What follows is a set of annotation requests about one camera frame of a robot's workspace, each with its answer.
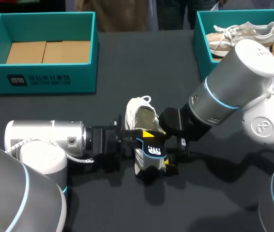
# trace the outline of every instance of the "shoe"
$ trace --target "shoe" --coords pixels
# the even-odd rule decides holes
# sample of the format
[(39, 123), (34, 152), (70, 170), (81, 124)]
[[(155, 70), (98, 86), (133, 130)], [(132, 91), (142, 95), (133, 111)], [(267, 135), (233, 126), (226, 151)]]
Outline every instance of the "shoe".
[(217, 33), (207, 34), (210, 52), (218, 57), (224, 57), (240, 40), (250, 39), (272, 51), (274, 44), (274, 22), (268, 25), (257, 26), (250, 22), (220, 28), (214, 25)]
[[(141, 98), (132, 98), (125, 112), (125, 129), (126, 130), (144, 130), (158, 131), (163, 133), (159, 122), (158, 115), (154, 107), (150, 105), (151, 97), (143, 96)], [(135, 174), (138, 176), (141, 170), (147, 170), (154, 167), (158, 170), (166, 171), (164, 158), (151, 159), (144, 156), (140, 148), (134, 149), (135, 153)]]

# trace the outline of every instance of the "teal storage box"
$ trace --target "teal storage box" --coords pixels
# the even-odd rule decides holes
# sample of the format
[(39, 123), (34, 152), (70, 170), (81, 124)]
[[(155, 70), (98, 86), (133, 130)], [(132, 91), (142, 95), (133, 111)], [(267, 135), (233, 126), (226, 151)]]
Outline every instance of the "teal storage box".
[(274, 10), (202, 11), (197, 13), (194, 30), (194, 50), (202, 80), (218, 65), (210, 53), (206, 35), (215, 32), (213, 26), (227, 28), (245, 22), (266, 25), (274, 21)]
[[(15, 42), (41, 41), (86, 41), (88, 62), (6, 64)], [(94, 12), (0, 14), (0, 94), (95, 93), (98, 45)]]

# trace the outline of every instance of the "black table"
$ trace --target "black table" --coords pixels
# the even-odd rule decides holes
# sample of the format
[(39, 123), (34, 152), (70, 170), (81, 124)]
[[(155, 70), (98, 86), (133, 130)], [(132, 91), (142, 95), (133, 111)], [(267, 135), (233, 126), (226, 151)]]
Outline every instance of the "black table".
[[(0, 97), (0, 148), (13, 119), (107, 125), (124, 116), (132, 97), (143, 95), (151, 95), (158, 113), (182, 107), (200, 84), (192, 37), (192, 31), (100, 34), (97, 94)], [(135, 178), (132, 160), (120, 172), (73, 175), (68, 231), (262, 232), (258, 202), (274, 171), (274, 145), (246, 137), (239, 111), (192, 143), (191, 151), (179, 175), (151, 185)]]

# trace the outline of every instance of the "screw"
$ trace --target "screw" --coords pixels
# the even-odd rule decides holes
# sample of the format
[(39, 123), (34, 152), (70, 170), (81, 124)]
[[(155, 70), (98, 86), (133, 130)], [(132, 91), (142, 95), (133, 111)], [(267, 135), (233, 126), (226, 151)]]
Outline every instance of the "screw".
[(68, 143), (70, 144), (70, 145), (74, 145), (75, 144), (75, 140), (74, 139), (70, 139), (70, 140), (68, 140)]

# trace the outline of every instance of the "person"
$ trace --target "person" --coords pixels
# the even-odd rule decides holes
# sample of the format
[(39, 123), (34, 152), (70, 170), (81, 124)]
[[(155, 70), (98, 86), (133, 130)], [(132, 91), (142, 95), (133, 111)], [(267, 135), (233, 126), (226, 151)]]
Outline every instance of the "person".
[(0, 13), (64, 12), (65, 0), (0, 0)]
[(197, 11), (209, 11), (218, 1), (226, 0), (156, 0), (157, 22), (159, 30), (181, 30), (185, 8), (190, 28), (194, 29)]
[(95, 11), (104, 32), (146, 31), (148, 0), (75, 0), (76, 11)]

